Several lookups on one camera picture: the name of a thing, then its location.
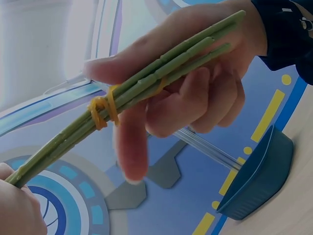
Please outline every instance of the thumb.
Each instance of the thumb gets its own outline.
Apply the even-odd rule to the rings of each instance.
[[[107,84],[122,83],[169,49],[229,15],[217,4],[184,7],[117,55],[87,62],[84,74]]]

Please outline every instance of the hand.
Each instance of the hand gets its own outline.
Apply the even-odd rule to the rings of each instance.
[[[14,170],[0,163],[0,234],[46,235],[40,203],[27,186],[22,189],[4,181]]]
[[[167,137],[187,125],[207,133],[215,125],[232,123],[245,100],[241,78],[256,55],[266,54],[263,23],[250,0],[189,6],[174,12],[117,55],[86,63],[88,78],[120,84],[170,48],[241,9],[246,11],[241,26],[203,52],[230,42],[229,53],[120,114],[122,124],[115,129],[115,148],[128,181],[140,181],[147,172],[146,130]]]

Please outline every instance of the sleeve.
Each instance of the sleeve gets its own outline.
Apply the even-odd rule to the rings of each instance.
[[[292,0],[297,4],[303,6],[307,11],[313,15],[313,0]]]
[[[300,10],[291,0],[251,1],[260,13],[268,40],[268,54],[260,58],[272,71],[295,65],[300,77],[313,85],[313,39],[302,25]],[[313,11],[313,0],[294,2]]]

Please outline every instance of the bundle of green sticks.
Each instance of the bundle of green sticks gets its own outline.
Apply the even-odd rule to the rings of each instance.
[[[91,103],[94,108],[87,109],[5,181],[18,188],[23,187],[76,144],[95,130],[100,129],[101,121],[105,123],[113,120],[112,113],[121,113],[156,94],[160,88],[162,89],[208,61],[228,52],[231,42],[218,46],[206,55],[197,57],[204,49],[233,31],[245,15],[245,11],[239,11],[201,31],[169,50],[114,90],[110,90],[106,96],[98,98],[97,101],[93,100]]]

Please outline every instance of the table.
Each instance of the table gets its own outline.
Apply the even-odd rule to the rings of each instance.
[[[243,221],[229,219],[221,235],[313,235],[312,86],[306,88],[283,132],[295,145],[292,169],[286,184]]]

